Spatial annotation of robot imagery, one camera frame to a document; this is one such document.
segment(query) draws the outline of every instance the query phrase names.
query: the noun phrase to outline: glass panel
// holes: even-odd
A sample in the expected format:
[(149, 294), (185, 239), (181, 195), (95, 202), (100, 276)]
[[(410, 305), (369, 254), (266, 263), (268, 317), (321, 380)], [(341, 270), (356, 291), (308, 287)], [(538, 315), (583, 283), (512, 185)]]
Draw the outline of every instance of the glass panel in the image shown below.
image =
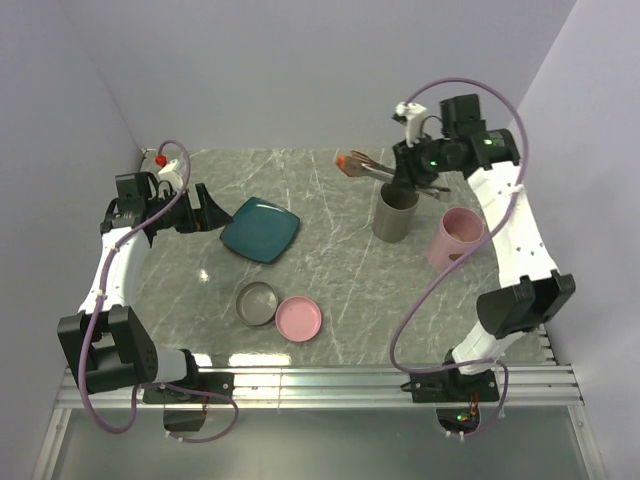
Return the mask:
[[(103, 412), (124, 423), (127, 412)], [(231, 412), (211, 411), (201, 435)], [(461, 444), (445, 439), (433, 409), (244, 410), (227, 437), (204, 445), (165, 438), (162, 412), (139, 412), (109, 435), (74, 411), (56, 479), (582, 479), (587, 478), (567, 409), (511, 408)]]

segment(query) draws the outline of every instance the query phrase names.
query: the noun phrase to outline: aluminum frame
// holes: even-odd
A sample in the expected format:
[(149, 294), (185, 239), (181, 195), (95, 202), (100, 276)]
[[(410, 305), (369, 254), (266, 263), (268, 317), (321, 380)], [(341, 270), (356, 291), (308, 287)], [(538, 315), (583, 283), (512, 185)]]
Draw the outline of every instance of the aluminum frame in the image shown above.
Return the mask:
[[(330, 368), (298, 367), (200, 367), (202, 372), (232, 372), (235, 375), (234, 399), (241, 409), (365, 409), (365, 408), (433, 408), (464, 406), (464, 403), (414, 404), (411, 394), (399, 387), (409, 375), (393, 367), (349, 366)], [(498, 387), (503, 374), (494, 368)], [(536, 364), (509, 367), (510, 381), (505, 404), (511, 407), (566, 406), (571, 415), (578, 445), (591, 480), (606, 478), (597, 446), (586, 420), (584, 403), (570, 366)], [(91, 396), (96, 408), (128, 409), (131, 389)], [(56, 399), (49, 430), (38, 458), (34, 480), (51, 480), (60, 453), (67, 424), (73, 410), (82, 401), (67, 369)], [(141, 409), (199, 409), (199, 404), (148, 405)], [(210, 405), (209, 408), (229, 408)]]

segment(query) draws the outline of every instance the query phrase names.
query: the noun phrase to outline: red cap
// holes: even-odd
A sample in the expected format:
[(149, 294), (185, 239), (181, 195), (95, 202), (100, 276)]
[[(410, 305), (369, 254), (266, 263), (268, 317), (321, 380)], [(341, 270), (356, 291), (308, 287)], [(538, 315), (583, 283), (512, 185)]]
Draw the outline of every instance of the red cap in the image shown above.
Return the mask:
[(336, 158), (336, 165), (340, 170), (344, 171), (344, 163), (346, 161), (347, 161), (346, 155), (340, 155), (338, 158)]
[(158, 155), (156, 157), (156, 165), (158, 165), (161, 168), (164, 168), (168, 163), (167, 157), (165, 157), (164, 155)]

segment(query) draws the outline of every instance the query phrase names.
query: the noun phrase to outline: cup rim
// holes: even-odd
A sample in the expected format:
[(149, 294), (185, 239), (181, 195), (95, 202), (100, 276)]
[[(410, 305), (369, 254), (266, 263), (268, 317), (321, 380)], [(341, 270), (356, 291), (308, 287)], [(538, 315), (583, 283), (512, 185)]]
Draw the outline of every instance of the cup rim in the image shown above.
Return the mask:
[[(478, 224), (480, 225), (480, 229), (481, 229), (480, 235), (478, 236), (478, 238), (476, 238), (475, 240), (471, 240), (470, 242), (465, 242), (464, 240), (459, 240), (459, 239), (451, 236), (451, 234), (447, 231), (447, 229), (444, 226), (444, 218), (447, 216), (447, 214), (449, 214), (449, 213), (451, 213), (453, 211), (463, 211), (470, 218), (473, 218), (475, 221), (478, 222)], [(460, 206), (451, 207), (446, 212), (444, 212), (442, 217), (440, 217), (440, 228), (442, 229), (442, 231), (444, 232), (444, 234), (447, 236), (448, 239), (456, 242), (459, 245), (473, 245), (474, 243), (477, 243), (478, 240), (480, 240), (485, 234), (484, 222), (482, 221), (482, 217), (480, 217), (480, 215), (478, 215), (476, 212), (474, 212), (470, 208), (460, 207)]]
[(413, 198), (415, 200), (410, 207), (407, 207), (407, 208), (396, 208), (396, 207), (394, 207), (392, 205), (389, 205), (389, 203), (384, 199), (384, 196), (382, 195), (382, 190), (383, 189), (394, 189), (394, 187), (393, 187), (393, 185), (391, 185), (389, 183), (384, 183), (380, 187), (380, 189), (378, 190), (378, 197), (382, 200), (382, 202), (384, 203), (384, 206), (389, 208), (389, 209), (391, 209), (391, 210), (393, 210), (394, 212), (408, 212), (408, 211), (411, 211), (412, 209), (414, 209), (414, 208), (416, 208), (418, 206), (418, 203), (420, 201), (420, 195), (418, 195), (418, 193), (415, 192), (415, 191), (414, 192), (409, 192), (409, 191), (406, 192), (407, 194), (413, 195)]

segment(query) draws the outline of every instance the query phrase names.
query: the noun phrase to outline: pink bowl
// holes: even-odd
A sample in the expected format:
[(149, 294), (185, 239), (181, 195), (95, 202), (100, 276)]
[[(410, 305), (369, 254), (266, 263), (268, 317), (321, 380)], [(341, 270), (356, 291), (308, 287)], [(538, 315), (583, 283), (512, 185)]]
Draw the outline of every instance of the pink bowl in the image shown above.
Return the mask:
[(276, 311), (276, 326), (284, 338), (292, 342), (306, 342), (320, 331), (322, 313), (307, 297), (287, 298)]

